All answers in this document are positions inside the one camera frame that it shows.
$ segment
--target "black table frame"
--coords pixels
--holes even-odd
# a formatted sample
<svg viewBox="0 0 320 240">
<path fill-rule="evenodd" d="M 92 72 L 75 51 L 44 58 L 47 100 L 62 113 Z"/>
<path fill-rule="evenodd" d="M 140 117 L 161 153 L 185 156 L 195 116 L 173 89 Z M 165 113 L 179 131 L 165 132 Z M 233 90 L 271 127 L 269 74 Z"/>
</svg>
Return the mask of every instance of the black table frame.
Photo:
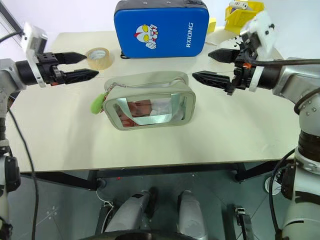
<svg viewBox="0 0 320 240">
<path fill-rule="evenodd" d="M 37 172 L 36 177 L 40 181 L 46 181 L 54 184 L 62 184 L 70 187 L 96 191 L 99 187 L 101 187 L 99 179 L 104 178 L 193 173 L 217 170 L 236 171 L 234 179 L 238 182 L 243 182 L 249 178 L 253 178 L 261 174 L 271 172 L 277 163 L 277 160 L 267 161 L 250 169 L 246 169 L 243 162 L 112 168 L 90 170 L 87 179 L 72 176 L 61 171 L 48 171 Z M 21 175 L 23 177 L 31 177 L 31 173 L 29 172 L 21 173 Z"/>
</svg>

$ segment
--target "yellow container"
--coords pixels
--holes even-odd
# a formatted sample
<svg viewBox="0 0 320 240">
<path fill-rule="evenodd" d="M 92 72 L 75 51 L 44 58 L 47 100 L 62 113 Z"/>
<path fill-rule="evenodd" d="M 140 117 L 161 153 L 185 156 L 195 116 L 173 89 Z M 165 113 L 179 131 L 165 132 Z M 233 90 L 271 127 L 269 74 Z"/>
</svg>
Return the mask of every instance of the yellow container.
<svg viewBox="0 0 320 240">
<path fill-rule="evenodd" d="M 252 10 L 236 9 L 233 12 L 232 7 L 228 6 L 225 9 L 225 26 L 224 29 L 230 32 L 240 34 L 243 26 L 251 19 L 253 19 L 257 13 L 265 9 L 263 2 L 247 1 L 248 7 Z"/>
</svg>

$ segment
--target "gray floor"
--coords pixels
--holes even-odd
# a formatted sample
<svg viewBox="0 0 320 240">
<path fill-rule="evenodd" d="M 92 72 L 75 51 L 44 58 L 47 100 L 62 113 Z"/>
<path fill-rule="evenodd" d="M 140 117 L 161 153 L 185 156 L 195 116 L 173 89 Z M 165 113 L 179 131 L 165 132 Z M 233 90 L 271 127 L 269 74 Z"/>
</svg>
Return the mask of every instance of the gray floor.
<svg viewBox="0 0 320 240">
<path fill-rule="evenodd" d="M 256 163 L 248 163 L 246 167 L 255 165 Z M 72 174 L 86 177 L 88 172 Z M 155 186 L 159 190 L 159 196 L 150 227 L 176 231 L 178 195 L 183 190 L 191 190 L 201 204 L 210 240 L 243 239 L 239 226 L 235 226 L 234 230 L 229 227 L 230 216 L 227 212 L 232 205 L 241 205 L 250 214 L 257 240 L 274 239 L 268 195 L 263 189 L 267 176 L 262 175 L 239 184 L 233 181 L 232 174 L 230 171 L 210 171 L 111 178 L 98 194 L 105 200 L 116 198 L 119 202 L 124 202 L 134 192 Z M 39 190 L 37 239 L 77 240 L 94 234 L 102 204 L 96 192 L 47 182 L 39 182 Z M 23 177 L 19 189 L 9 194 L 9 202 L 13 225 L 12 239 L 31 239 L 34 209 L 32 180 Z M 289 202 L 281 194 L 274 197 L 280 226 Z"/>
</svg>

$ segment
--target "white table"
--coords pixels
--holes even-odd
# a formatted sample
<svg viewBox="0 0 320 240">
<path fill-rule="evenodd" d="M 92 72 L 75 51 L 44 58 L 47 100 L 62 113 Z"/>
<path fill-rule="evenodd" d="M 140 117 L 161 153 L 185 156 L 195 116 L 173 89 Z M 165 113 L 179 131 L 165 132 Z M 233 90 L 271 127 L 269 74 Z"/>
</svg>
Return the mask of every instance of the white table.
<svg viewBox="0 0 320 240">
<path fill-rule="evenodd" d="M 218 28 L 207 41 L 219 43 L 234 34 Z M 237 89 L 228 96 L 197 82 L 191 73 L 207 70 L 233 76 L 233 64 L 219 63 L 205 45 L 196 57 L 121 59 L 116 33 L 61 33 L 52 52 L 85 54 L 96 47 L 110 50 L 113 64 L 96 78 L 71 85 L 29 86 L 12 106 L 38 172 L 93 170 L 141 166 L 243 163 L 277 160 L 297 145 L 299 120 L 293 104 L 269 90 Z M 70 71 L 89 68 L 84 60 L 61 66 Z M 104 92 L 110 77 L 150 71 L 186 72 L 196 94 L 194 116 L 179 127 L 119 131 L 104 113 L 93 115 L 90 105 Z M 29 172 L 26 152 L 10 117 L 7 138 L 21 172 Z"/>
</svg>

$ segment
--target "white wall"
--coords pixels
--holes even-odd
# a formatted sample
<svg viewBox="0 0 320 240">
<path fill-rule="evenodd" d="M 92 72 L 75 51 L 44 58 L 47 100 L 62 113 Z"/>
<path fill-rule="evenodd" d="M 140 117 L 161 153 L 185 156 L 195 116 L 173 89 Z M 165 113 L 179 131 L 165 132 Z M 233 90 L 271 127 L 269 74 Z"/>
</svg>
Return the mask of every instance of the white wall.
<svg viewBox="0 0 320 240">
<path fill-rule="evenodd" d="M 48 46 L 60 32 L 115 29 L 113 17 L 118 0 L 2 1 L 22 26 L 28 21 L 44 29 L 49 36 Z M 224 25 L 225 8 L 230 0 L 203 1 L 208 7 L 210 16 L 217 19 L 217 26 Z M 284 57 L 320 58 L 318 46 L 320 1 L 264 0 L 263 2 L 278 32 L 276 47 Z"/>
</svg>

